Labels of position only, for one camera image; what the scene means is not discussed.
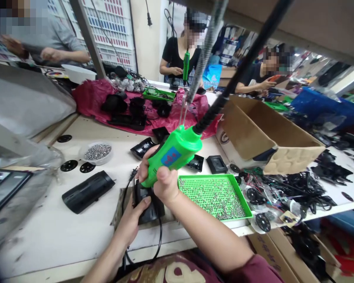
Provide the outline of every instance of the white bowl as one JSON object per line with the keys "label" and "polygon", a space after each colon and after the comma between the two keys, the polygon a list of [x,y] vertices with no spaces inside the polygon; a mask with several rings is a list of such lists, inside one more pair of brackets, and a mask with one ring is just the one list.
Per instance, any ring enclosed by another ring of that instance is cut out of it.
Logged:
{"label": "white bowl", "polygon": [[[105,144],[105,145],[109,145],[111,146],[111,150],[109,152],[109,154],[101,159],[97,159],[97,160],[87,160],[85,159],[85,154],[86,152],[94,145],[99,145],[99,144]],[[83,145],[80,150],[79,150],[79,156],[81,158],[81,160],[85,161],[85,162],[89,162],[90,164],[93,164],[93,165],[102,165],[102,164],[105,164],[107,162],[109,162],[109,160],[113,157],[113,145],[108,142],[108,141],[94,141],[92,143],[89,143],[89,144],[86,144],[86,145]]]}
{"label": "white bowl", "polygon": [[89,79],[94,81],[96,79],[96,73],[90,70],[84,69],[82,67],[77,67],[73,65],[62,64],[62,67],[66,71],[67,76],[70,81],[82,84],[83,81]]}

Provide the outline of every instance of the black t-shirt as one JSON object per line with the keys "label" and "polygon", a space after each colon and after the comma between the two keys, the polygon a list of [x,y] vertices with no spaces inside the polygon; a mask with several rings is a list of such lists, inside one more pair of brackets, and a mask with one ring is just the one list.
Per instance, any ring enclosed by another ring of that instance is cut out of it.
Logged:
{"label": "black t-shirt", "polygon": [[[201,54],[201,49],[196,48],[193,56],[190,58],[189,62],[189,74],[193,68],[197,67],[199,55]],[[169,63],[169,67],[184,68],[184,61],[180,58],[178,54],[178,43],[177,37],[171,37],[165,44],[164,52],[162,53],[162,58]],[[175,76],[173,74],[168,75],[168,77],[176,77],[182,79],[182,75]]]}
{"label": "black t-shirt", "polygon": [[243,77],[239,80],[239,83],[243,83],[245,86],[248,86],[253,79],[256,80],[256,83],[262,83],[264,80],[273,76],[273,73],[267,73],[263,77],[260,77],[260,70],[261,63],[252,64]]}

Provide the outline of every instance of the black cylindrical part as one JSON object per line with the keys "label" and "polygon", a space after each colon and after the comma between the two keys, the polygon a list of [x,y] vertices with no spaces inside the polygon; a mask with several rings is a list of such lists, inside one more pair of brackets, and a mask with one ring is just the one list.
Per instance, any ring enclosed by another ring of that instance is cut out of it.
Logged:
{"label": "black cylindrical part", "polygon": [[277,26],[283,19],[283,16],[287,12],[288,8],[292,4],[293,0],[279,0],[270,16],[266,20],[264,26],[262,27],[259,36],[254,41],[252,47],[250,48],[248,54],[240,63],[234,76],[229,81],[227,87],[223,93],[215,100],[214,104],[207,111],[205,116],[193,127],[193,131],[196,134],[202,134],[205,129],[211,124],[223,109],[224,105],[228,101],[228,97],[232,90],[236,88],[238,81],[244,75],[246,70],[250,67],[252,62],[257,58],[259,51],[264,47],[267,39],[273,34]]}

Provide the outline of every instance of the maroon sleeve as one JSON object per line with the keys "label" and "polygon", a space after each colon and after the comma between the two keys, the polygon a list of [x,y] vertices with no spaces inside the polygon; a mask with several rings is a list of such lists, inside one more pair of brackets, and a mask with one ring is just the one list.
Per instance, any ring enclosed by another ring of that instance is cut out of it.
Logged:
{"label": "maroon sleeve", "polygon": [[232,271],[228,283],[283,283],[277,271],[260,255],[254,255],[245,266]]}

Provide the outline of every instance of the blue label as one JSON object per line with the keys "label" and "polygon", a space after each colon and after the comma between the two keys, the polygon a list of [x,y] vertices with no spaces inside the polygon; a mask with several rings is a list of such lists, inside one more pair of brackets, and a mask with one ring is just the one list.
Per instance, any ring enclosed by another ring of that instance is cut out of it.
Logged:
{"label": "blue label", "polygon": [[181,153],[179,153],[175,147],[171,147],[171,149],[161,158],[161,163],[164,166],[169,167],[180,157]]}

